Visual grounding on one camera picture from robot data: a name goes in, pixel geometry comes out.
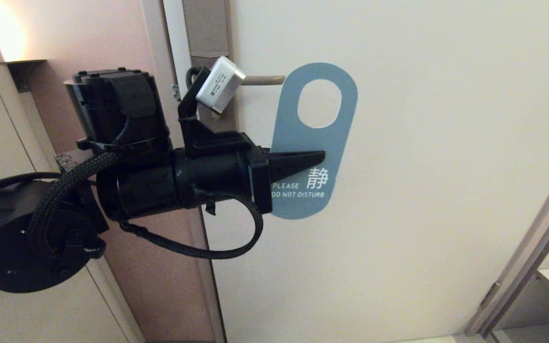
white door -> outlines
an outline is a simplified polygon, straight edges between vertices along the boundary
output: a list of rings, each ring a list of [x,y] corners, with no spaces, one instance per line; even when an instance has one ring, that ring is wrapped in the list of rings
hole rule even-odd
[[[0,95],[0,178],[34,172],[30,153]],[[119,322],[87,268],[38,293],[0,291],[0,343],[135,342]]]
[[[214,261],[234,343],[390,342],[461,332],[549,193],[549,1],[230,0],[235,63],[333,63],[359,102],[333,196],[265,217]],[[270,146],[280,89],[242,89],[239,130]],[[330,93],[314,96],[320,104]],[[205,215],[211,249],[244,207]]]

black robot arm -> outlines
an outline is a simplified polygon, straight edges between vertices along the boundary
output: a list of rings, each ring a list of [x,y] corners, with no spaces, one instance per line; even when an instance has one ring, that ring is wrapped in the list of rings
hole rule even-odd
[[[68,161],[63,174],[29,174],[0,181],[0,289],[13,293],[55,286],[100,258],[98,237],[107,223],[87,179],[96,174],[99,202],[127,232],[188,256],[225,259],[247,252],[272,211],[270,185],[323,162],[324,151],[271,153],[244,133],[213,132],[198,120],[196,96],[208,68],[181,100],[179,124],[185,148],[172,147],[153,76],[139,70],[78,72],[67,89],[87,138],[80,150],[93,157]],[[55,182],[32,181],[59,178]],[[250,211],[255,233],[246,245],[215,252],[189,247],[129,220],[235,199]]]

label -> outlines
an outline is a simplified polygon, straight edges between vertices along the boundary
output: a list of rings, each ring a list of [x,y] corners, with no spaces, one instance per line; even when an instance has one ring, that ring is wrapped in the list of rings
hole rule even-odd
[[[302,89],[314,80],[331,81],[342,95],[334,123],[319,129],[305,125],[298,117]],[[271,151],[324,150],[326,156],[320,165],[272,185],[273,215],[283,219],[302,219],[325,208],[334,191],[356,107],[355,81],[346,71],[333,64],[307,64],[294,70],[285,79]]]

